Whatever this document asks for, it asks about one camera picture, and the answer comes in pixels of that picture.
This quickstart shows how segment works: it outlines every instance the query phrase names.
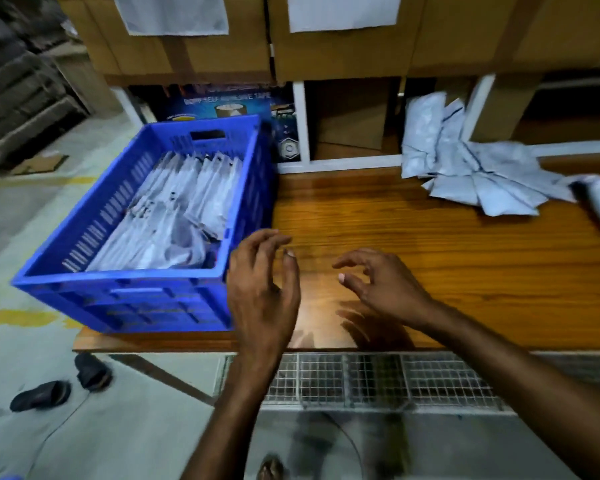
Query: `concrete floor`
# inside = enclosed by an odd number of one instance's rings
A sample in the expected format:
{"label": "concrete floor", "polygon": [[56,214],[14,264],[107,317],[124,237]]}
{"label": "concrete floor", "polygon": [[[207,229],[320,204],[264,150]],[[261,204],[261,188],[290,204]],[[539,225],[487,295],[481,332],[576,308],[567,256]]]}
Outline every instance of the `concrete floor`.
{"label": "concrete floor", "polygon": [[[86,120],[51,145],[70,155],[55,173],[0,180],[0,476],[177,480],[210,416],[208,406],[117,363],[112,387],[88,396],[71,352],[78,325],[8,284],[135,133],[124,114]],[[211,394],[222,355],[146,357]],[[66,404],[9,411],[19,391],[55,379],[73,384]],[[515,417],[333,416],[360,451],[365,479],[575,478]],[[351,443],[320,414],[261,413],[247,478],[270,452],[291,478],[361,478]]]}

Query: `hand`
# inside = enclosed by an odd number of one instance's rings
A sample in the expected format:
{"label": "hand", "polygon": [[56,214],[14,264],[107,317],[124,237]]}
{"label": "hand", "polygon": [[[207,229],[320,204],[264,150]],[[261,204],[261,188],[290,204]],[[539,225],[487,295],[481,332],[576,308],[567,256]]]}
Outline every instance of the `hand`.
{"label": "hand", "polygon": [[360,248],[343,254],[333,263],[336,269],[350,266],[364,266],[370,282],[365,283],[350,273],[339,274],[338,280],[357,294],[362,303],[417,330],[426,327],[437,302],[398,256]]}
{"label": "hand", "polygon": [[293,252],[285,250],[282,257],[282,290],[273,283],[271,273],[276,250],[289,242],[291,236],[261,229],[231,253],[227,302],[238,355],[248,370],[258,374],[276,370],[296,327],[300,271]]}

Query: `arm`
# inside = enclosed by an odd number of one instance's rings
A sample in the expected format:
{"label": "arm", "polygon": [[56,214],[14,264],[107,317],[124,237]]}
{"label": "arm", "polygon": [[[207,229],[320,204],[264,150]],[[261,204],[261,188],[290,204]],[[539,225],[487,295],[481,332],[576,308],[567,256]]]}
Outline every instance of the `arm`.
{"label": "arm", "polygon": [[293,253],[285,250],[282,257],[282,290],[271,277],[276,250],[290,241],[289,236],[263,229],[251,234],[232,252],[227,301],[238,355],[181,480],[244,476],[260,404],[296,327],[300,282]]}
{"label": "arm", "polygon": [[337,269],[357,265],[365,267],[369,283],[349,273],[338,279],[362,302],[458,354],[576,475],[600,478],[599,389],[434,300],[396,256],[365,248],[334,263]]}

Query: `footwear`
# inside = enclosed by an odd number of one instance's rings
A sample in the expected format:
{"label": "footwear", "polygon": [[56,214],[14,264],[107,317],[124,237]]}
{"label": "footwear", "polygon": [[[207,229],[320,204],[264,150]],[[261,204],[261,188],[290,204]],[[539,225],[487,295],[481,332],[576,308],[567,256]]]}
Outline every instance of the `footwear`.
{"label": "footwear", "polygon": [[78,380],[82,387],[90,392],[106,389],[113,379],[113,372],[107,364],[88,352],[75,356],[74,364],[78,369]]}
{"label": "footwear", "polygon": [[284,477],[285,468],[280,459],[275,455],[266,455],[258,470],[257,480],[283,480]]}
{"label": "footwear", "polygon": [[30,409],[48,409],[64,404],[71,395],[71,383],[68,381],[51,381],[40,384],[35,389],[19,393],[13,398],[9,409],[13,412]]}

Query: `wire mesh shelf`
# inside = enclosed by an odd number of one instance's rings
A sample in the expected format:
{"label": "wire mesh shelf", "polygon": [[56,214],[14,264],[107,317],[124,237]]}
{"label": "wire mesh shelf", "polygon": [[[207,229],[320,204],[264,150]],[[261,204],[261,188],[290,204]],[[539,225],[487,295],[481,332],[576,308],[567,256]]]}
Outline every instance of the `wire mesh shelf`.
{"label": "wire mesh shelf", "polygon": [[[600,387],[600,353],[536,354]],[[234,357],[220,363],[216,395]],[[471,367],[447,351],[284,354],[262,409],[512,414]]]}

